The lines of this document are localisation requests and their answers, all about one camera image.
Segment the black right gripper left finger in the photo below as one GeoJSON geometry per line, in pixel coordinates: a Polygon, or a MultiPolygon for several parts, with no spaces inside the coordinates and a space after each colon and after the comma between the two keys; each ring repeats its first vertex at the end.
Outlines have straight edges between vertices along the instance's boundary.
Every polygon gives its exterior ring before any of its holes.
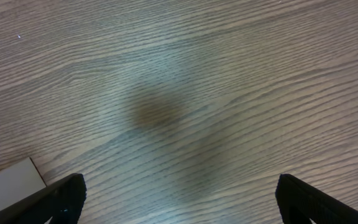
{"type": "Polygon", "coordinates": [[[0,224],[77,224],[86,200],[82,174],[70,174],[0,211],[0,224]]]}

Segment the white box pink interior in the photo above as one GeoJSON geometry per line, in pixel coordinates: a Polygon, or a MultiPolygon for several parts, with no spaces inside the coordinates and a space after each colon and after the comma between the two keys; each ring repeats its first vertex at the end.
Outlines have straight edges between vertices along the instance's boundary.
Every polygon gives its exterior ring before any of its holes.
{"type": "Polygon", "coordinates": [[[46,188],[31,158],[0,170],[0,211],[46,188]]]}

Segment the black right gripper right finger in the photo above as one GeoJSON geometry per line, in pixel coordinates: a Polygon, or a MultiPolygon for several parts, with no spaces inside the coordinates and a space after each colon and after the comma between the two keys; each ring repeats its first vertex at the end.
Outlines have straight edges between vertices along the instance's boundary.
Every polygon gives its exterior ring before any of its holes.
{"type": "Polygon", "coordinates": [[[358,211],[291,174],[279,177],[275,197],[284,224],[358,224],[358,211]]]}

